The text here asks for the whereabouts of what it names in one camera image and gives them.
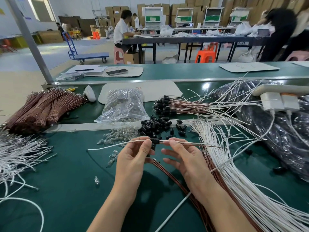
pink stool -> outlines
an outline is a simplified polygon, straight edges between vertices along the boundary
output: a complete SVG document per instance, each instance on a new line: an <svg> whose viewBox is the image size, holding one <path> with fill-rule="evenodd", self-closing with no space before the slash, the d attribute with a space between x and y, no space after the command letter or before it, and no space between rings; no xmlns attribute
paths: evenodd
<svg viewBox="0 0 309 232"><path fill-rule="evenodd" d="M286 61L309 61L309 52L308 51L293 51Z"/></svg>
<svg viewBox="0 0 309 232"><path fill-rule="evenodd" d="M117 64L117 63L125 64L125 62L123 60L124 54L125 54L125 52L123 52L123 50L121 48L114 46L114 64Z"/></svg>

metal pole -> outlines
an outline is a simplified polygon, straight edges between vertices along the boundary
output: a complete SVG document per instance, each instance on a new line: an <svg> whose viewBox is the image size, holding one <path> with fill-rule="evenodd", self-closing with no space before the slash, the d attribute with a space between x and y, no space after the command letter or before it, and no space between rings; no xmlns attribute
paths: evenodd
<svg viewBox="0 0 309 232"><path fill-rule="evenodd" d="M7 3L7 6L9 7L15 22L17 23L17 26L19 28L19 30L21 31L21 34L23 35L23 37L25 38L29 49L35 59L35 61L37 62L46 82L48 84L53 84L54 80L52 78L52 75L50 74L43 58L42 55L39 51L39 49L37 48L36 43L34 42L34 39L30 33L30 30L25 22L25 19L23 18L21 11L19 10L15 0L5 0Z"/></svg>

wall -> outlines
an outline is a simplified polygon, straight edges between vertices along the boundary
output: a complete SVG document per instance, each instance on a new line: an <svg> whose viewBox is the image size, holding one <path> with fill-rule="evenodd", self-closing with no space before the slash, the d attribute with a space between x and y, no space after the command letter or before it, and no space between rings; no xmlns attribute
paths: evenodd
<svg viewBox="0 0 309 232"><path fill-rule="evenodd" d="M30 7L28 0L23 0L21 1L21 3L18 3L18 6L21 5L24 8L26 17L31 18L31 19L25 19L30 32L46 31L46 29L48 28L53 30L58 29L55 22L41 23L40 21L38 21L33 14L33 11ZM6 37L10 35L21 34L5 0L0 0L0 8L5 13L5 15L0 14L0 36Z"/></svg>
<svg viewBox="0 0 309 232"><path fill-rule="evenodd" d="M50 0L53 11L56 16L80 16L82 19L93 19L92 9L100 16L100 7L102 15L106 15L106 6L128 6L132 13L137 13L137 4L155 4L155 3L185 3L185 0Z"/></svg>

person in black shirt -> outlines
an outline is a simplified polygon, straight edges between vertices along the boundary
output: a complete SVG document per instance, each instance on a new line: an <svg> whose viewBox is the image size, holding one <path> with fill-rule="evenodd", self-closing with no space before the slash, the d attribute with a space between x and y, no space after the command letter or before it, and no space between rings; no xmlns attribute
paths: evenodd
<svg viewBox="0 0 309 232"><path fill-rule="evenodd" d="M276 31L267 41L260 62L270 62L274 60L281 48L288 42L293 34L297 19L292 10L276 8L269 11L267 16L261 19L257 25L269 22L275 27Z"/></svg>
<svg viewBox="0 0 309 232"><path fill-rule="evenodd" d="M58 30L60 31L61 35L64 32L63 28L61 27L60 23L56 23Z"/></svg>

smartphone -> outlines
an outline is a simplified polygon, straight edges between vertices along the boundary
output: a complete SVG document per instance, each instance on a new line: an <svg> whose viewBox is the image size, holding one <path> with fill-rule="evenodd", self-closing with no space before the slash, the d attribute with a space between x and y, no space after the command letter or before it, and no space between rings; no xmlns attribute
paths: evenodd
<svg viewBox="0 0 309 232"><path fill-rule="evenodd" d="M114 75L119 75L119 74L124 74L124 73L128 73L128 70L120 69L120 70L106 72L106 74L109 76L114 76Z"/></svg>

